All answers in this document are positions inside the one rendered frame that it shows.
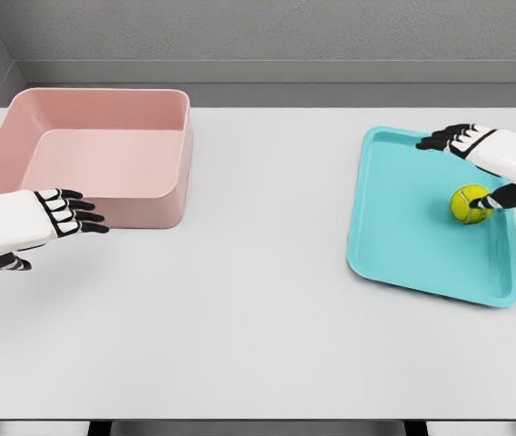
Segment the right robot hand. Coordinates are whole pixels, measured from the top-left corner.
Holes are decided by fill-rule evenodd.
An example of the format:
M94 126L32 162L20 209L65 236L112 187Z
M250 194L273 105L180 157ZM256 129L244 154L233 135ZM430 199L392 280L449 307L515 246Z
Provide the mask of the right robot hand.
M508 184L469 202L480 210L516 208L516 133L478 124L455 124L422 138L419 150L453 154Z

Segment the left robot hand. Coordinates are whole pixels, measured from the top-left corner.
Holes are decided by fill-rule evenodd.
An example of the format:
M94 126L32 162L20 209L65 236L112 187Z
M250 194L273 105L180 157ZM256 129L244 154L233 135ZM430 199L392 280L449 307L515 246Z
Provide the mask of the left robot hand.
M108 233L95 205L74 190L0 194L0 271L29 271L18 254L77 233Z

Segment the yellow tennis ball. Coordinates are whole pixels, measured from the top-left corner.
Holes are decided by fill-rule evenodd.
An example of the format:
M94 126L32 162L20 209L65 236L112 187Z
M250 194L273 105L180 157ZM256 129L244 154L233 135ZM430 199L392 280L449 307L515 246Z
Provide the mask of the yellow tennis ball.
M462 224L482 223L492 215L491 209L474 209L470 207L472 200L481 198L490 191L478 184L467 184L457 189L450 199L452 216Z

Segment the blue tray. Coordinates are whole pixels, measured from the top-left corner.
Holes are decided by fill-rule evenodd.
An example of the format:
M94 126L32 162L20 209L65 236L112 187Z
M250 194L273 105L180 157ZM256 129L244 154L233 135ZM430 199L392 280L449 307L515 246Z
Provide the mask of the blue tray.
M506 180L450 154L419 151L419 132L374 127L362 140L346 257L364 278L495 308L516 304L514 213L462 224L452 194Z

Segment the pink basket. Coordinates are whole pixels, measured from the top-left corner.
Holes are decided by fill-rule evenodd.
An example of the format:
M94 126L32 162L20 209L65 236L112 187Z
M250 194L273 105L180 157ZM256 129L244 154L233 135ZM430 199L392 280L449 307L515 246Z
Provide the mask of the pink basket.
M64 188L115 229L184 217L191 102L174 89L30 88L0 123L0 193Z

